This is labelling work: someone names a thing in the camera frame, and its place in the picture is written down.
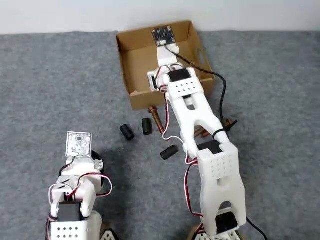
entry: black cable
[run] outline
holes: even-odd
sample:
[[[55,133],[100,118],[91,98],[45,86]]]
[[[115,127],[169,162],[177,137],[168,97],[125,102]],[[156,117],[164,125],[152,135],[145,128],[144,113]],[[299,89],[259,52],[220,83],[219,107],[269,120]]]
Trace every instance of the black cable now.
[[[258,228],[256,225],[254,225],[254,223],[252,221],[250,221],[250,219],[248,217],[246,217],[246,221],[255,229],[257,230],[259,233],[261,233],[261,235],[264,237],[264,240],[268,240],[267,235],[260,229]]]
[[[175,55],[177,58],[181,59],[182,61],[186,62],[187,64],[189,64],[190,66],[192,66],[193,68],[195,69],[198,69],[199,71],[201,72],[204,72],[204,73],[207,73],[207,74],[211,74],[211,75],[214,75],[214,76],[217,76],[219,77],[222,82],[223,82],[223,89],[222,89],[222,94],[221,94],[221,98],[220,98],[220,106],[219,106],[219,114],[220,114],[220,121],[221,121],[221,124],[223,126],[223,128],[225,129],[226,128],[226,124],[225,124],[225,119],[224,119],[224,113],[223,113],[223,104],[224,104],[224,99],[225,99],[225,94],[226,94],[226,90],[227,90],[227,81],[225,80],[225,78],[220,75],[219,73],[217,72],[214,72],[214,71],[208,71],[208,70],[205,70],[201,67],[198,67],[197,65],[194,65],[192,62],[190,62],[189,60],[185,59],[184,57],[180,56],[179,54],[171,51],[168,49],[168,47],[165,45],[164,46],[165,49],[167,49],[170,53],[172,53],[173,55]]]
[[[65,170],[66,168],[70,167],[70,166],[74,163],[76,157],[77,157],[77,156],[73,156],[73,157],[72,157],[72,161],[71,161],[69,164],[64,165],[64,166],[60,169],[60,171],[59,171],[59,177],[61,176],[63,170]]]

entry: cardboard box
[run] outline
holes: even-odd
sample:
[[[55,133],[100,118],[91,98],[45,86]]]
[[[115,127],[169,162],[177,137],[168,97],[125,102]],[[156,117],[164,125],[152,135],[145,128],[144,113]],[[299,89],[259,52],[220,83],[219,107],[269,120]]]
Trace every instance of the cardboard box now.
[[[151,91],[147,73],[157,69],[157,46],[152,35],[155,28],[170,26],[180,48],[180,55],[195,65],[212,71],[203,46],[191,21],[180,21],[152,26],[137,30],[119,32],[116,35],[123,81],[130,96],[133,110],[147,109],[150,106],[161,106],[164,96],[158,91]],[[188,65],[178,59],[185,67]],[[196,70],[206,95],[214,86],[211,74]]]

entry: circuit board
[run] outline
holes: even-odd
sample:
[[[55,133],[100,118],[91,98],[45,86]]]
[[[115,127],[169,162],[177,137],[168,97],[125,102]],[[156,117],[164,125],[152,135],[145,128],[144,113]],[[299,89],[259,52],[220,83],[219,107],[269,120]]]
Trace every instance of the circuit board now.
[[[176,43],[175,35],[170,26],[153,29],[152,35],[157,47]]]

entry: black cylindrical magnet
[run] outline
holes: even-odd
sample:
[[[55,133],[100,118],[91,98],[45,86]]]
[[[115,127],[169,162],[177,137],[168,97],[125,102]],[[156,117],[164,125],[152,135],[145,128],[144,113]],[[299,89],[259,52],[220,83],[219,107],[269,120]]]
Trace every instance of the black cylindrical magnet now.
[[[142,119],[142,130],[144,135],[152,134],[152,122],[150,118]]]
[[[168,158],[175,155],[178,151],[179,151],[179,149],[178,149],[177,145],[172,145],[172,146],[168,147],[166,150],[164,150],[163,152],[161,152],[160,155],[163,160],[167,160]]]
[[[134,132],[130,129],[130,127],[127,124],[122,125],[120,127],[120,131],[128,141],[134,139],[135,137]]]

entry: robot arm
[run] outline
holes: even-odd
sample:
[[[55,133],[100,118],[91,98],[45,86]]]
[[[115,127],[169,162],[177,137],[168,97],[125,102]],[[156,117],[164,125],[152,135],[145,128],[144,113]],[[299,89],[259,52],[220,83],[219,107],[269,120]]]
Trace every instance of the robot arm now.
[[[97,196],[111,193],[112,183],[101,174],[104,164],[101,157],[91,150],[91,140],[91,133],[67,133],[66,165],[48,193],[51,209],[46,226],[47,240],[101,239],[102,218],[93,211],[93,207]],[[108,193],[99,193],[103,179],[111,185]]]
[[[177,59],[174,53],[179,53],[179,47],[175,43],[169,47],[158,46],[157,53],[159,68],[147,75],[151,89],[165,93],[181,128],[183,150],[194,159],[191,162],[196,160],[199,166],[200,218],[204,230],[212,239],[226,236],[246,223],[245,187],[239,172],[238,149],[225,131],[219,131],[223,126],[213,114],[195,70],[174,62]],[[197,145],[195,126],[202,126],[214,139]]]

